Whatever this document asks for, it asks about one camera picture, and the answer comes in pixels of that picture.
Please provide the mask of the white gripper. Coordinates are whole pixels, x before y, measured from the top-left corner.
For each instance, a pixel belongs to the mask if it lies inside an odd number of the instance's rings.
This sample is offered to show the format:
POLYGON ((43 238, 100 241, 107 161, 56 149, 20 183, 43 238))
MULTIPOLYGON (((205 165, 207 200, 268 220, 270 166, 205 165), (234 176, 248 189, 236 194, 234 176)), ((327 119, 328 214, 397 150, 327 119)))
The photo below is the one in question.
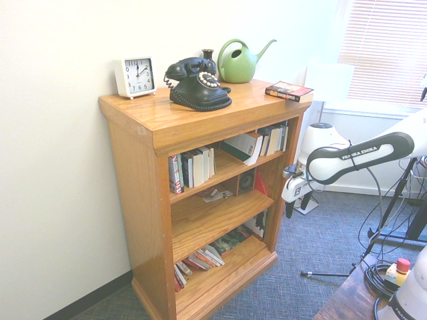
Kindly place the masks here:
POLYGON ((312 192, 312 188, 305 177, 291 177, 286 181, 282 191, 282 199, 286 202, 285 215, 288 219, 293 215, 296 199, 304 196, 301 202, 301 209, 306 209, 312 196, 308 194, 309 192, 312 192))

